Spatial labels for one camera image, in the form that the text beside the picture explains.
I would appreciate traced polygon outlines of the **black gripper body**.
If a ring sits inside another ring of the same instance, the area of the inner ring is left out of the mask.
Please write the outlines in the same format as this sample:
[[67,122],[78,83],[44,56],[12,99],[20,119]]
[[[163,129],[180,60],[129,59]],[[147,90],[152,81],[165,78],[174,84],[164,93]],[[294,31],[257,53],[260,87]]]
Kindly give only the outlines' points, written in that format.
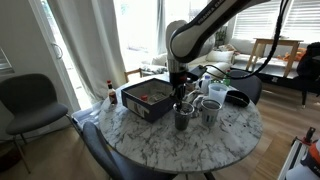
[[187,71],[169,72],[169,80],[174,89],[180,88],[187,81]]

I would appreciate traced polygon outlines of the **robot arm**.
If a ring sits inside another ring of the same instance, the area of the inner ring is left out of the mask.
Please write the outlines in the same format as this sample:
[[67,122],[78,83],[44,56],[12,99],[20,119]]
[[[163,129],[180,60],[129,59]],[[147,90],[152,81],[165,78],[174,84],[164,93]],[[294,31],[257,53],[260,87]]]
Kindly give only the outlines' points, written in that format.
[[269,0],[211,0],[190,22],[177,20],[166,28],[167,62],[171,97],[180,106],[185,96],[188,64],[196,59],[204,43],[237,13]]

